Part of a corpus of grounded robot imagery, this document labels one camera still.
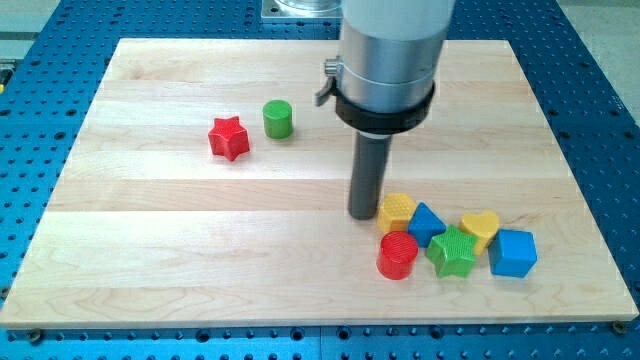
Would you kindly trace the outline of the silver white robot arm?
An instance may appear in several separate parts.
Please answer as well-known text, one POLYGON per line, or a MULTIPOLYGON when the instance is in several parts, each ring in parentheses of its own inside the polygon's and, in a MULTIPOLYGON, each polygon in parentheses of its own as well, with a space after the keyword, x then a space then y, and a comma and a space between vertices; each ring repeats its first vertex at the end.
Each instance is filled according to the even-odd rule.
POLYGON ((325 74, 349 102, 397 113, 432 88, 454 0, 343 0, 338 52, 325 74))

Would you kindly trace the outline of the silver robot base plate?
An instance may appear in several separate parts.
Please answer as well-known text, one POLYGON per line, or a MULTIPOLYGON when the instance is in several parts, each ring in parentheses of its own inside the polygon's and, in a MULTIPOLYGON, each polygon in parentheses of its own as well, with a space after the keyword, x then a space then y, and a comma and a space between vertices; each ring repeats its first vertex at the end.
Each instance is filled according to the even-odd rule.
POLYGON ((261 17, 269 20, 335 19, 341 17, 340 0, 262 0, 261 17))

